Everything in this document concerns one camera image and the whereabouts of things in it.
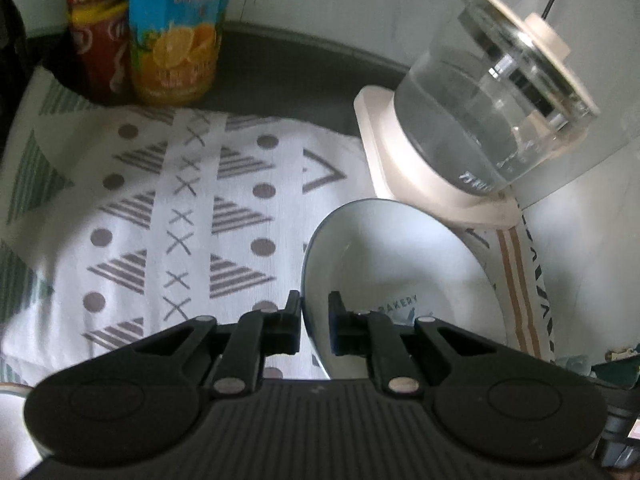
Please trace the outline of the large white flower plate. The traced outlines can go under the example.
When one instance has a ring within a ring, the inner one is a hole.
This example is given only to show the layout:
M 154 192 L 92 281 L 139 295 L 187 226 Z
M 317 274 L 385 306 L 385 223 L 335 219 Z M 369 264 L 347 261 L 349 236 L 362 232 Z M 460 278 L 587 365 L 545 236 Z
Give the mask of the large white flower plate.
M 0 394 L 0 476 L 1 480 L 21 479 L 41 462 L 24 419 L 29 386 L 2 382 Z

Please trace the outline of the beige kettle base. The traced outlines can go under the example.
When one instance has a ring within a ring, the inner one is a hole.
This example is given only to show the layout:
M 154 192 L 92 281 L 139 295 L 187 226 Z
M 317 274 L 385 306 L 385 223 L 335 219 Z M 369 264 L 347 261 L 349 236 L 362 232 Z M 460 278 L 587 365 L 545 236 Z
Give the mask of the beige kettle base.
M 520 223 L 521 209 L 511 192 L 486 197 L 462 192 L 424 162 L 399 125 L 392 90 L 363 87 L 354 110 L 378 198 L 416 207 L 447 226 L 511 229 Z

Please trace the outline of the patterned fringed table cloth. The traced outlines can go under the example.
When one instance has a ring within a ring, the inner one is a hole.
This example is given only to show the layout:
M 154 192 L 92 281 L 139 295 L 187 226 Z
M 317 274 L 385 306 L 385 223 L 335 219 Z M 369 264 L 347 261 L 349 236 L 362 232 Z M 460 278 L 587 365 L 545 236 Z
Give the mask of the patterned fringed table cloth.
M 200 315 L 281 309 L 302 291 L 318 225 L 356 200 L 380 200 L 356 138 L 277 117 L 100 107 L 37 70 L 1 162 L 2 380 L 33 386 Z M 526 224 L 447 228 L 494 286 L 505 344 L 552 361 Z M 266 375 L 329 377 L 306 327 Z

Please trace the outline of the orange juice bottle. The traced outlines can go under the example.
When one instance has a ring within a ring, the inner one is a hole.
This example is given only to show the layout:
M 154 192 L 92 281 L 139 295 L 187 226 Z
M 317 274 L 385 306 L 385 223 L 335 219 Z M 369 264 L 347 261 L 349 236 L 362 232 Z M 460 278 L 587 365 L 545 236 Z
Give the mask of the orange juice bottle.
M 229 0 L 129 0 L 131 80 L 143 102 L 181 106 L 216 76 Z

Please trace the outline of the glass electric kettle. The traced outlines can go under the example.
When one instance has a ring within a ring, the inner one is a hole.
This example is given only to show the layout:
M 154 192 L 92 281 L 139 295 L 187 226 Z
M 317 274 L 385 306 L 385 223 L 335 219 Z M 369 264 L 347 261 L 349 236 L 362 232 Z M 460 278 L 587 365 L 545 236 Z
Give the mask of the glass electric kettle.
M 564 63 L 570 48 L 538 14 L 456 1 L 457 15 L 397 87 L 394 109 L 439 177 L 487 196 L 579 143 L 600 110 Z

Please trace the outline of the red drink cans stack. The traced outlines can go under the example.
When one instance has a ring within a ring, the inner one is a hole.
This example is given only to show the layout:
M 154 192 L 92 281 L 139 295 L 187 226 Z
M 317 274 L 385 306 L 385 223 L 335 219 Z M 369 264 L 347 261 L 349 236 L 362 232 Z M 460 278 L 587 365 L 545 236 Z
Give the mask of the red drink cans stack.
M 128 0 L 66 0 L 77 52 L 91 87 L 120 96 L 129 81 Z

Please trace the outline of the white bakery plate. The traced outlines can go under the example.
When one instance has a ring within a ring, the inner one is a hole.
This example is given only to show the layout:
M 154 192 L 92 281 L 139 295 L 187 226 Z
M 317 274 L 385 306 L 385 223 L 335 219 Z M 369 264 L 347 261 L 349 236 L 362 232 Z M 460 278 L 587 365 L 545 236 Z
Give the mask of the white bakery plate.
M 429 214 L 392 200 L 356 200 L 332 211 L 312 234 L 303 264 L 304 320 L 322 370 L 332 379 L 363 378 L 363 358 L 332 351 L 331 292 L 347 310 L 378 311 L 397 325 L 432 316 L 506 342 L 494 286 L 469 248 Z

